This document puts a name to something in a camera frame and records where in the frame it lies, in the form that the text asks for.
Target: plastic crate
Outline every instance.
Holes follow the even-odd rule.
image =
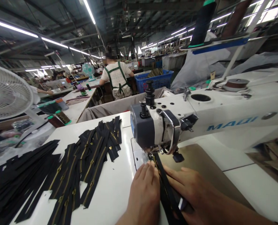
[[[146,81],[149,80],[153,80],[153,84],[152,87],[154,89],[158,89],[158,88],[162,88],[162,87],[167,87],[170,88],[170,81],[171,81],[171,77],[172,74],[174,73],[174,71],[169,71],[169,70],[163,70],[163,75],[159,75],[156,77],[148,77],[149,73],[145,73],[145,74],[140,74],[135,76],[136,79],[136,84],[137,84],[137,90],[139,91],[139,93],[144,93],[146,88],[148,87]]]

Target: hand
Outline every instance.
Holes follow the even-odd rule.
[[[148,162],[137,170],[130,187],[127,210],[116,225],[157,225],[159,205],[159,173],[154,162]]]
[[[176,172],[164,166],[171,186],[194,208],[182,212],[188,224],[273,224],[215,189],[198,172],[182,167]]]

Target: white sewing machine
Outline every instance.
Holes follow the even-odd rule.
[[[177,144],[213,134],[221,144],[244,150],[278,137],[278,68],[213,80],[207,89],[133,105],[131,125],[146,152],[173,154]]]

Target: fan grille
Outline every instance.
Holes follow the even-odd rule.
[[[33,104],[33,92],[22,78],[0,67],[0,119],[24,113]]]

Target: pile of zippers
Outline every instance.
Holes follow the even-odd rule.
[[[41,185],[60,159],[60,154],[52,155],[58,142],[50,141],[21,157],[15,156],[0,166],[0,225],[10,224],[29,196],[15,222],[31,217],[42,192],[48,188],[46,182],[42,187]]]
[[[10,224],[29,195],[15,222],[30,218],[42,192],[48,190],[50,199],[57,200],[48,224],[70,224],[75,209],[80,205],[89,207],[107,153],[112,162],[119,157],[120,122],[118,116],[85,131],[77,143],[67,146],[61,160],[60,154],[52,155],[56,140],[9,160],[6,169],[0,172],[0,225]],[[87,183],[82,195],[80,181]]]

